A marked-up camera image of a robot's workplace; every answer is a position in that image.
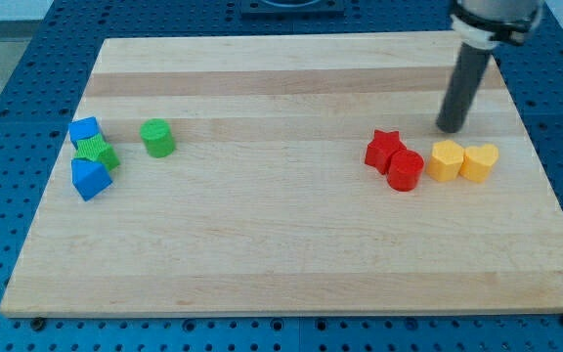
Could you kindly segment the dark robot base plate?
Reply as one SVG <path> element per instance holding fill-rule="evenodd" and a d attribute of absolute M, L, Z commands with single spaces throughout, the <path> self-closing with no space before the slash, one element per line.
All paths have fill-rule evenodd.
<path fill-rule="evenodd" d="M 344 0 L 239 0 L 243 17 L 342 15 Z"/>

